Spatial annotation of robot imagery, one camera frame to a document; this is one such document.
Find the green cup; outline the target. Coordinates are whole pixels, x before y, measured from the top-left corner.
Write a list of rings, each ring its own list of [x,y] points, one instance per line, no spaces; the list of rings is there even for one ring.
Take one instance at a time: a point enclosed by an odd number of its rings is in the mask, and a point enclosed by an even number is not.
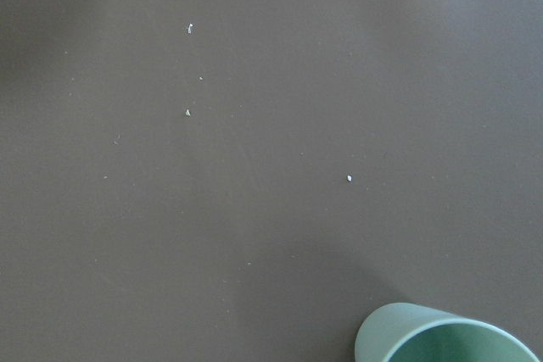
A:
[[[497,326],[410,303],[386,304],[361,324],[356,361],[537,361]]]

